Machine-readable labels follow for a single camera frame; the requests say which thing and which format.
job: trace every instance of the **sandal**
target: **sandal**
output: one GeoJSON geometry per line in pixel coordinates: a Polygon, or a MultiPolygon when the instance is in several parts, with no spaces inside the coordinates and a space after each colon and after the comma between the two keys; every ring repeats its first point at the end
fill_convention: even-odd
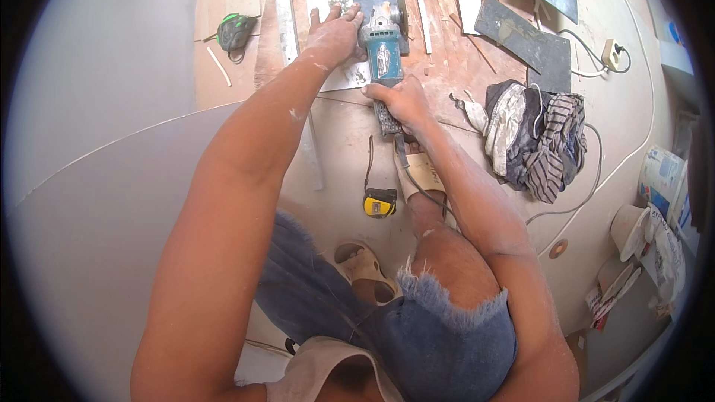
{"type": "Polygon", "coordinates": [[[385,276],[378,257],[370,247],[359,240],[349,240],[337,246],[335,264],[343,271],[351,285],[359,279],[374,281],[375,299],[379,303],[387,303],[395,298],[398,292],[397,283],[385,276]]]}
{"type": "MultiPolygon", "coordinates": [[[[403,197],[405,198],[405,203],[407,203],[407,199],[409,199],[412,194],[420,191],[407,176],[405,168],[400,162],[396,147],[393,148],[393,158],[395,159],[395,166],[398,168],[398,178],[400,179],[400,186],[403,190],[403,197]]],[[[410,174],[423,190],[445,192],[445,186],[442,184],[432,161],[426,153],[407,154],[407,163],[410,164],[410,174]]]]}

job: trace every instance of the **tape measure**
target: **tape measure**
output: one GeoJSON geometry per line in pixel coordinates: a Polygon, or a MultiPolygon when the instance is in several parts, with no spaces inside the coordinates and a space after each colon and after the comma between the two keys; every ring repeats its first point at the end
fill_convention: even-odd
{"type": "Polygon", "coordinates": [[[375,219],[384,219],[395,214],[398,206],[398,191],[389,189],[368,188],[370,169],[372,168],[372,135],[370,136],[370,162],[365,173],[365,195],[362,198],[362,209],[365,214],[375,219]]]}

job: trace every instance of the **grinder cutting disc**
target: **grinder cutting disc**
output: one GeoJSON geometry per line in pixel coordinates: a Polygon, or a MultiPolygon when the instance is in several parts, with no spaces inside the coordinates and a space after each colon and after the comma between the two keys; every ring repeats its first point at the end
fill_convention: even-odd
{"type": "Polygon", "coordinates": [[[405,0],[398,0],[398,10],[400,11],[400,32],[407,40],[407,32],[410,26],[407,24],[407,5],[405,5],[405,0]]]}

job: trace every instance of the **label on grinder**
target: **label on grinder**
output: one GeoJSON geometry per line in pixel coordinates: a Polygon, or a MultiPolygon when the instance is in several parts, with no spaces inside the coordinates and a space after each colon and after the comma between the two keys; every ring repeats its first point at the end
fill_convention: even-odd
{"type": "Polygon", "coordinates": [[[384,42],[378,47],[378,78],[387,74],[390,69],[390,51],[384,42]]]}

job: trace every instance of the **skin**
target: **skin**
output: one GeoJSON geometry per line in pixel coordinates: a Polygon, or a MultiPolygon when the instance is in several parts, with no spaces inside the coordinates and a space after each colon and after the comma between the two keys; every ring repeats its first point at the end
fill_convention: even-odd
{"type": "MultiPolygon", "coordinates": [[[[147,326],[131,372],[134,401],[265,400],[264,385],[234,386],[233,374],[282,180],[310,105],[335,67],[351,56],[365,58],[356,45],[360,5],[339,15],[340,7],[334,7],[320,22],[313,10],[307,48],[226,120],[202,155],[156,269],[147,326]]],[[[452,301],[465,308],[496,295],[499,286],[509,289],[519,351],[495,399],[576,400],[575,361],[560,334],[523,221],[504,192],[437,124],[415,77],[391,90],[373,84],[364,93],[383,99],[417,136],[445,183],[464,233],[446,231],[436,205],[422,195],[410,197],[420,239],[413,270],[423,269],[419,261],[433,269],[453,292],[452,301]],[[457,272],[445,261],[448,249],[460,252],[457,272]],[[475,280],[480,276],[485,279],[475,280]],[[483,284],[475,288],[475,281],[483,284]]],[[[365,287],[361,292],[370,298],[370,283],[355,285],[365,287]]],[[[356,364],[336,367],[317,400],[382,400],[372,373],[357,386],[345,384],[346,372],[358,374],[351,366],[356,364]]]]}

